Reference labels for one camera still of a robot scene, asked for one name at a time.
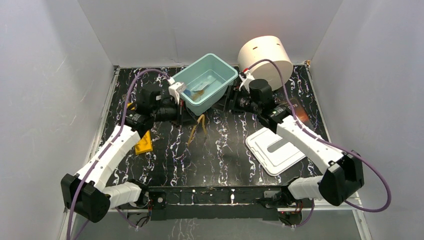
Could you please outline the white plastic lid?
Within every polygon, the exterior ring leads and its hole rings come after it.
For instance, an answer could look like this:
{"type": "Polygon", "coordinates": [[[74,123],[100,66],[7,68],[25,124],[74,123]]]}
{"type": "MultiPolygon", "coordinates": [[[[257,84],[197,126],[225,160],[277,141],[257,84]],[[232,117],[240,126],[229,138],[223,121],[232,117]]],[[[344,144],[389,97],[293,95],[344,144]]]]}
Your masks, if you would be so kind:
{"type": "Polygon", "coordinates": [[[306,157],[292,143],[266,127],[249,135],[245,145],[272,177],[280,175],[306,157]]]}

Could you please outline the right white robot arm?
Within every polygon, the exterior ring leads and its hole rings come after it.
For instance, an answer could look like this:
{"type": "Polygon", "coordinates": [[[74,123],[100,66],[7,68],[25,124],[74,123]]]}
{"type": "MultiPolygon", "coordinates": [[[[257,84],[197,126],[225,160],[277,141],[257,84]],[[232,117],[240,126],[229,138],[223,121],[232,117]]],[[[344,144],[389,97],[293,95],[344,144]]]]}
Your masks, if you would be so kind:
{"type": "Polygon", "coordinates": [[[282,192],[282,202],[295,207],[301,199],[324,199],[339,206],[364,185],[362,162],[352,153],[324,144],[324,140],[296,119],[293,107],[276,102],[264,79],[255,79],[249,90],[235,85],[213,108],[232,114],[252,113],[275,135],[293,144],[313,161],[322,175],[291,180],[282,192]]]}

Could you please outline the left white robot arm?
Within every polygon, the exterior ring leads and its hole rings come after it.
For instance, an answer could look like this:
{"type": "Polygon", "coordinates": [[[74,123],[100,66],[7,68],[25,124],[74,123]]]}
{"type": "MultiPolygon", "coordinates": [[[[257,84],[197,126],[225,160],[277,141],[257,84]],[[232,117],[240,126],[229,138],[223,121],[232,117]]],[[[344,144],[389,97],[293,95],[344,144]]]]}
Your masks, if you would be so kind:
{"type": "Polygon", "coordinates": [[[110,209],[125,204],[144,208],[149,203],[147,188],[136,180],[116,186],[107,186],[115,168],[136,144],[154,126],[155,122],[170,122],[182,112],[180,94],[183,83],[176,82],[168,95],[148,84],[140,92],[140,99],[125,103],[123,117],[100,150],[74,175],[66,174],[61,180],[65,207],[90,222],[102,220],[110,209]]]}

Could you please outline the teal plastic bin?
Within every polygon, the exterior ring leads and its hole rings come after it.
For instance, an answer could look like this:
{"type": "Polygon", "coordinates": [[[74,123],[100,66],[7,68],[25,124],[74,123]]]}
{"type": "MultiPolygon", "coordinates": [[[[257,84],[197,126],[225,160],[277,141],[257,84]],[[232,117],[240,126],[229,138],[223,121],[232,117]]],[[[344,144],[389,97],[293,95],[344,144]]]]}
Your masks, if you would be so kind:
{"type": "Polygon", "coordinates": [[[173,76],[185,84],[180,93],[185,106],[200,116],[218,102],[238,77],[238,71],[213,53],[207,53],[173,76]]]}

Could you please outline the test tube brush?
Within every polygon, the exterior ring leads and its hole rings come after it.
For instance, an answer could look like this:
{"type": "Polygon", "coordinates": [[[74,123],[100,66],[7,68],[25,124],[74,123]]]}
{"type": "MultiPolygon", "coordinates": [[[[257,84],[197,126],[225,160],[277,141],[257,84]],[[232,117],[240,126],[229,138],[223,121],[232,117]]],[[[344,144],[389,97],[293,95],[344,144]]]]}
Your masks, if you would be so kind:
{"type": "Polygon", "coordinates": [[[202,99],[202,96],[205,94],[205,90],[204,89],[202,89],[202,90],[198,90],[198,91],[192,91],[191,92],[191,99],[194,101],[194,102],[198,102],[198,101],[200,101],[201,99],[202,99]]]}

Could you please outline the tan rubber tube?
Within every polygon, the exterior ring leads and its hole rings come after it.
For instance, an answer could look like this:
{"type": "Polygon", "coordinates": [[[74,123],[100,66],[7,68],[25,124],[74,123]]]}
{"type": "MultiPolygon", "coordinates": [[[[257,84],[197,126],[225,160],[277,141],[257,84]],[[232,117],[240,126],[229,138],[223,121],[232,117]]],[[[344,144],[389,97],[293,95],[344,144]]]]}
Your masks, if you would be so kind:
{"type": "Polygon", "coordinates": [[[196,124],[192,127],[191,132],[190,132],[190,136],[189,139],[187,141],[187,146],[189,147],[191,142],[193,141],[194,137],[195,137],[195,133],[197,131],[198,126],[201,125],[202,131],[204,133],[204,136],[207,137],[208,135],[208,131],[206,128],[206,117],[205,114],[201,114],[198,119],[196,120],[196,124]]]}

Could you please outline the clear plastic packet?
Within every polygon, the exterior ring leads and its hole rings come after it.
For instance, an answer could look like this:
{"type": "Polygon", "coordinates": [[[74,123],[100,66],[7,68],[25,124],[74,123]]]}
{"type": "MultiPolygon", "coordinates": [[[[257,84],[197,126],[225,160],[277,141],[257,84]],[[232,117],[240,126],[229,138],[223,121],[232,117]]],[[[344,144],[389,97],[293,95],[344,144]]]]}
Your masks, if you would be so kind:
{"type": "Polygon", "coordinates": [[[191,91],[200,91],[200,90],[204,90],[205,88],[207,88],[212,82],[211,81],[203,81],[201,83],[199,83],[198,85],[196,85],[195,87],[193,87],[191,89],[191,91]]]}

